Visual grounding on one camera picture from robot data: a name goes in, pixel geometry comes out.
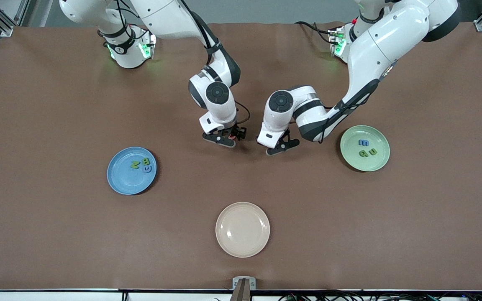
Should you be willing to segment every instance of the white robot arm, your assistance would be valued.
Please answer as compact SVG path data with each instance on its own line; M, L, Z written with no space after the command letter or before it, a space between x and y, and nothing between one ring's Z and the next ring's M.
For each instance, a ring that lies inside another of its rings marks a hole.
M376 4L373 10L382 13L380 0L373 1ZM430 0L428 3L400 0L393 4L389 13L347 45L349 89L343 99L334 107L326 108L310 86L275 92L266 103L258 143L269 148L268 155L298 145L298 141L284 140L285 136L289 136L287 127L291 118L295 119L304 139L323 142L342 120L367 101L396 61L426 38L430 31L443 26L457 6L456 0ZM449 33L457 24L444 26L444 32ZM277 93L281 93L287 101L281 101L281 97L276 97Z
M128 25L118 10L107 8L113 0L59 0L62 11L76 23L95 25L105 38L111 56L124 68L140 66L150 58L147 47L154 36ZM193 100L208 112L200 118L203 138L234 147L244 139L246 128L237 126L237 109L230 87L239 82L241 70L207 24L192 12L184 0L131 0L149 32L158 38L198 38L205 46L208 61L189 80Z
M337 29L333 32L331 45L332 54L348 62L350 46L372 25L380 21L390 13L392 6L401 0L354 0L360 7L359 15L352 23ZM424 42L436 41L446 36L459 24L459 13L457 13L458 2L456 0L428 0L422 1L421 6L427 7L429 32L423 38Z

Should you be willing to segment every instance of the brown table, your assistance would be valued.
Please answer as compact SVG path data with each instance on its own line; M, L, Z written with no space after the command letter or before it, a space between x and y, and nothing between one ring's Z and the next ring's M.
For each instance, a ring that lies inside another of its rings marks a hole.
M269 95L310 84L334 105L347 68L298 25L212 29L252 111L235 149L201 137L205 111L187 91L206 58L195 39L160 40L134 70L94 28L19 27L1 40L0 288L221 288L251 275L262 289L482 290L482 33L462 23L419 44L323 145L268 157L255 137ZM390 141L382 170L341 158L340 134L357 124ZM132 145L153 151L159 177L122 196L105 170ZM247 259L214 234L241 201L271 223Z

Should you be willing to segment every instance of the green plate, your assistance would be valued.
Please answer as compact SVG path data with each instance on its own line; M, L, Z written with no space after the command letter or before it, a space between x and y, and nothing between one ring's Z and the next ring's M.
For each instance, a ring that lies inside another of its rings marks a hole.
M361 171L379 170L390 159L390 144L386 137L367 125L356 125L346 130L340 142L340 150L345 161Z

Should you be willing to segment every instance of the beige plate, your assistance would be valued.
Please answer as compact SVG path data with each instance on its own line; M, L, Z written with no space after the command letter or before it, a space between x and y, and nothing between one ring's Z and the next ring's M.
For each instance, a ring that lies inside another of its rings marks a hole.
M218 216L215 234L226 253L239 258L254 256L264 249L269 240L269 219L254 204L234 203Z

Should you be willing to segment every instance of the blue plate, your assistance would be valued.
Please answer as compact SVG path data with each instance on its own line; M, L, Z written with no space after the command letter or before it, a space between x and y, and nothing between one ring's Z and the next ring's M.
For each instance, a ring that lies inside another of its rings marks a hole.
M129 196L148 188L156 173L157 162L151 152L134 146L121 150L111 159L107 181L114 191Z

